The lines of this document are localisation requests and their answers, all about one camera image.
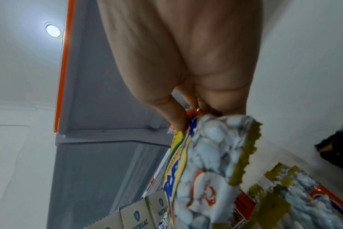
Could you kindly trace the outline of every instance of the hand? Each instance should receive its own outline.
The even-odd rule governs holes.
[[[262,31],[260,0],[98,0],[121,76],[133,96],[177,130],[178,91],[195,108],[245,114]]]

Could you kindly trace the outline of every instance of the ceiling light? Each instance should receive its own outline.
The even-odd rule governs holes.
[[[46,32],[54,37],[54,38],[60,38],[62,37],[62,32],[61,30],[53,23],[50,23],[50,22],[47,22],[45,25],[44,25],[45,29],[46,29]]]

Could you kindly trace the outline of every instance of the shield logo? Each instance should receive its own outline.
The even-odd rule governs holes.
[[[139,211],[136,211],[136,212],[134,212],[134,218],[135,218],[135,220],[136,220],[136,221],[138,221],[138,222],[139,222],[139,220],[140,220],[140,214],[139,214]]]
[[[159,204],[160,204],[160,206],[163,206],[163,205],[164,205],[164,202],[163,202],[163,199],[162,199],[162,198],[159,199]]]

